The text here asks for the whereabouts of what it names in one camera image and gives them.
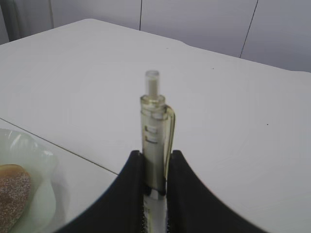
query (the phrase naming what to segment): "white table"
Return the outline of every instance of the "white table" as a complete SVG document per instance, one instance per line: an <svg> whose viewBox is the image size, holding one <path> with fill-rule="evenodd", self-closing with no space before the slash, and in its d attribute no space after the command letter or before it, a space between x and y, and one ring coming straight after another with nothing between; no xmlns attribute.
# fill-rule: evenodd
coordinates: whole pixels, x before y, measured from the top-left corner
<svg viewBox="0 0 311 233"><path fill-rule="evenodd" d="M309 73L87 19L0 46L0 117L118 173L141 147L148 69L205 185L269 232L309 233Z"/></svg>

